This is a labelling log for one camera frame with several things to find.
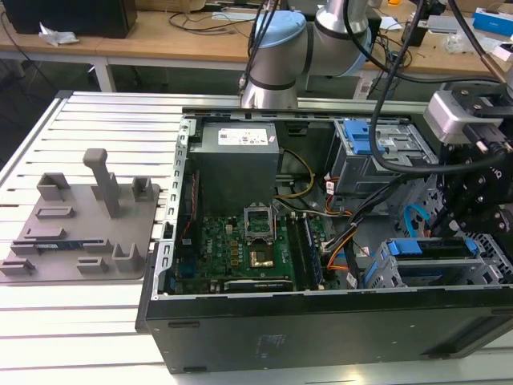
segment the white table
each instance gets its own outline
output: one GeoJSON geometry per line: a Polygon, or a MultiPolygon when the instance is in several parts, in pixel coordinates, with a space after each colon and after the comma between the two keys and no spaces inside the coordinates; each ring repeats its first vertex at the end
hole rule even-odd
{"type": "MultiPolygon", "coordinates": [[[[422,108],[420,103],[402,104],[422,108]]],[[[158,237],[186,105],[230,107],[237,101],[227,96],[86,92],[56,99],[0,173],[0,258],[8,254],[38,199],[35,185],[44,172],[64,172],[70,183],[93,183],[90,169],[82,165],[89,147],[109,151],[107,165],[119,183],[137,175],[159,183],[163,191],[153,229],[158,237]]],[[[373,107],[371,102],[325,99],[303,99],[300,105],[373,107]]],[[[239,384],[241,379],[244,384],[513,383],[513,334],[461,360],[171,377],[152,337],[134,330],[140,291],[141,282],[0,286],[0,384],[239,384]]]]}

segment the gray plastic tray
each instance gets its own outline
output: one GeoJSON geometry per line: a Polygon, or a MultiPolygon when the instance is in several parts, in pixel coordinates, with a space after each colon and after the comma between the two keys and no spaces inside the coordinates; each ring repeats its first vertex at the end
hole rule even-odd
{"type": "Polygon", "coordinates": [[[117,184],[106,159],[104,149],[84,155],[96,185],[69,185],[60,173],[42,176],[41,197],[0,263],[0,283],[143,276],[160,188],[147,177],[117,184]]]}

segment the orange wire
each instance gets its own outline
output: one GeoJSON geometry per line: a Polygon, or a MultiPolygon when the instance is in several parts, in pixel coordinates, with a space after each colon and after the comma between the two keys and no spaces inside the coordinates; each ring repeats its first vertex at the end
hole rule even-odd
{"type": "MultiPolygon", "coordinates": [[[[326,213],[331,214],[331,215],[340,215],[341,214],[340,211],[331,211],[329,209],[329,203],[331,202],[332,199],[333,199],[333,195],[330,195],[328,197],[328,199],[326,200],[326,203],[324,205],[324,210],[326,211],[326,213]]],[[[350,211],[346,210],[346,211],[344,211],[344,215],[353,215],[353,213],[351,213],[350,211]]]]}
{"type": "Polygon", "coordinates": [[[328,262],[328,270],[349,270],[347,266],[336,266],[333,265],[333,262],[335,261],[335,257],[337,256],[338,252],[341,250],[342,247],[345,246],[347,242],[353,237],[353,235],[356,234],[356,231],[353,231],[336,249],[333,251],[333,254],[331,254],[331,258],[328,262]]]}

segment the blue cable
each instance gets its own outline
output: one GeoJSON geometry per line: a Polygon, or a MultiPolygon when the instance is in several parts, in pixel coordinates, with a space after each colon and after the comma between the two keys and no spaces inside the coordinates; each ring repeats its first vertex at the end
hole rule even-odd
{"type": "Polygon", "coordinates": [[[410,237],[416,238],[417,234],[414,230],[414,227],[411,224],[411,211],[416,211],[424,221],[428,221],[430,219],[430,214],[427,213],[427,211],[421,206],[417,205],[416,203],[407,205],[404,208],[404,222],[406,224],[406,230],[408,230],[408,233],[410,234],[410,237]]]}

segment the floor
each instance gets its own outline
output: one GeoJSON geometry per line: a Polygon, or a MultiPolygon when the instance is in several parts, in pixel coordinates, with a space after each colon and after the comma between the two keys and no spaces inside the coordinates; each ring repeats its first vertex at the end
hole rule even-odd
{"type": "MultiPolygon", "coordinates": [[[[35,63],[59,90],[99,91],[94,72],[88,74],[90,66],[75,63],[35,63]]],[[[16,79],[8,72],[9,63],[0,60],[0,167],[7,162],[26,134],[38,121],[53,99],[55,92],[37,73],[33,65],[23,63],[25,76],[16,79]]],[[[118,91],[155,92],[180,94],[235,95],[239,71],[197,70],[187,68],[138,67],[140,81],[136,80],[130,67],[114,67],[114,78],[118,91]]],[[[313,77],[306,92],[305,77],[297,82],[300,97],[351,99],[357,83],[356,78],[327,79],[313,77]]],[[[437,86],[409,87],[399,84],[393,99],[428,101],[437,86]]],[[[370,99],[376,99],[379,91],[370,99]]]]}

